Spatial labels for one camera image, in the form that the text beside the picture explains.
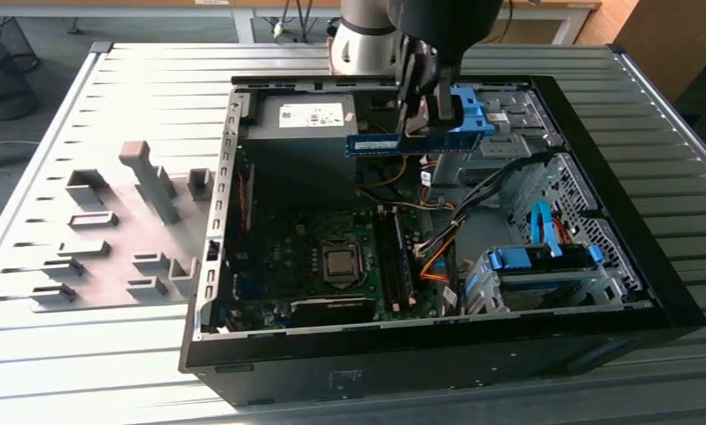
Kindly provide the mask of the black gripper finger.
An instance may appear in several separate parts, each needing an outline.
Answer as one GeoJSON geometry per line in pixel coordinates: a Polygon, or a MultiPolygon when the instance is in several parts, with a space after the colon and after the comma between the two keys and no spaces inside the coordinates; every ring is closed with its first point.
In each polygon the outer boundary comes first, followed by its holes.
{"type": "Polygon", "coordinates": [[[458,80],[461,65],[443,60],[438,64],[437,84],[434,96],[437,98],[437,113],[441,120],[455,119],[455,107],[451,100],[451,86],[458,80]]]}
{"type": "Polygon", "coordinates": [[[423,42],[409,35],[403,35],[397,59],[398,105],[401,109],[398,131],[402,135],[406,135],[409,121],[419,111],[421,85],[427,67],[423,42]]]}

